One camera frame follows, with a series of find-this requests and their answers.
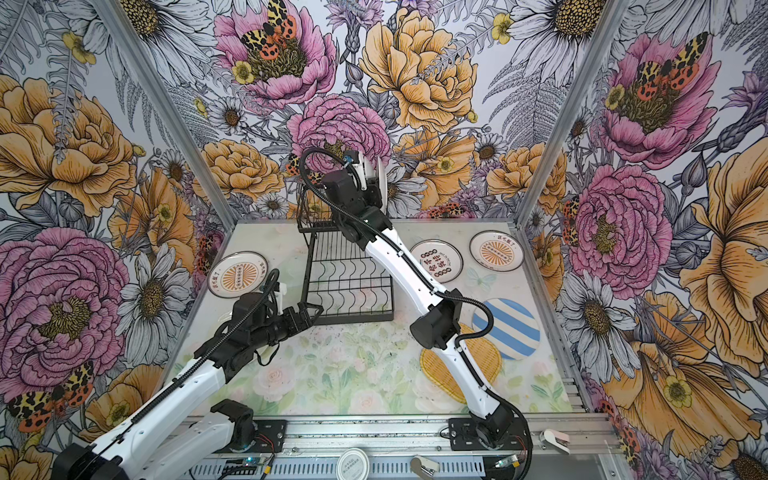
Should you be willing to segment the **white plate with chinese characters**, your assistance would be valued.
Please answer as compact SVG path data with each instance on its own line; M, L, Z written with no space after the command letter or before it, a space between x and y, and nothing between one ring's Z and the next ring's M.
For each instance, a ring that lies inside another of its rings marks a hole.
M381 207L383 213L387 213L387 204L388 204L388 180L387 180L387 174L386 174L386 168L382 163L381 159L377 160L377 178L378 178L378 188L379 193L381 196Z

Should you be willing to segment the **yellow woven square plate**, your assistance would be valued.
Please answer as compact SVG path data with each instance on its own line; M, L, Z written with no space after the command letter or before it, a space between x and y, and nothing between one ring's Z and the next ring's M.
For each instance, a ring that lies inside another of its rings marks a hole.
M486 380L489 383L493 383L502 370L502 357L498 348L486 338L470 339L467 341L467 345ZM420 354L419 363L422 373L430 382L453 400L461 404L466 403L458 383L436 353L423 349Z

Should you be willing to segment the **white plate green red rim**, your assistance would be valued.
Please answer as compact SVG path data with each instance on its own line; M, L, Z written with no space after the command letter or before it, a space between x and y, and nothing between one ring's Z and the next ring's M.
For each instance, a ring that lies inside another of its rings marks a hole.
M361 190L367 190L369 182L377 179L376 166L363 152L358 153L355 171L360 181Z

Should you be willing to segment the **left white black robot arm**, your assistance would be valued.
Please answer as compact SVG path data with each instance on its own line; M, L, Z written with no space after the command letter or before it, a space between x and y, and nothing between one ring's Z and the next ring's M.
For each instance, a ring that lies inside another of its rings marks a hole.
M278 270L271 270L261 289L241 295L229 319L146 404L89 445L63 450L52 478L174 479L222 449L248 451L262 440L272 448L258 433L252 409L234 400L218 402L183 434L174 431L249 363L264 365L260 349L278 348L315 325L323 307L285 307L281 287Z

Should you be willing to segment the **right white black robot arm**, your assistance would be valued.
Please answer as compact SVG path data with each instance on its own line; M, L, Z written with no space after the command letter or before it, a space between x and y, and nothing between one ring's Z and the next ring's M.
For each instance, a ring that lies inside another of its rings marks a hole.
M491 332L490 308L456 289L447 290L421 266L365 192L363 177L355 171L361 164L355 151L340 158L327 149L310 147L300 155L298 169L307 188L329 206L335 228L381 265L410 298L416 308L411 335L437 355L460 388L481 445L499 449L512 439L532 453L524 414L493 389L469 349L470 340Z

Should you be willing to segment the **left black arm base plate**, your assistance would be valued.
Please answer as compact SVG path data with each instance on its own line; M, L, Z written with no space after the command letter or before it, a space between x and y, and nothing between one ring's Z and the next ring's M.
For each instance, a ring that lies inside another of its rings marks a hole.
M248 432L243 453L269 453L277 454L283 451L287 438L288 422L286 420L255 419L252 428Z

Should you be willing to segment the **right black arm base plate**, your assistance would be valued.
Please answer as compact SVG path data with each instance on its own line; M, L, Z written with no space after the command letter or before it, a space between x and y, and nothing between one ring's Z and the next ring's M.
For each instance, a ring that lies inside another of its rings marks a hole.
M447 421L452 451L522 451L531 447L526 424L519 417L496 425L474 417L454 417Z

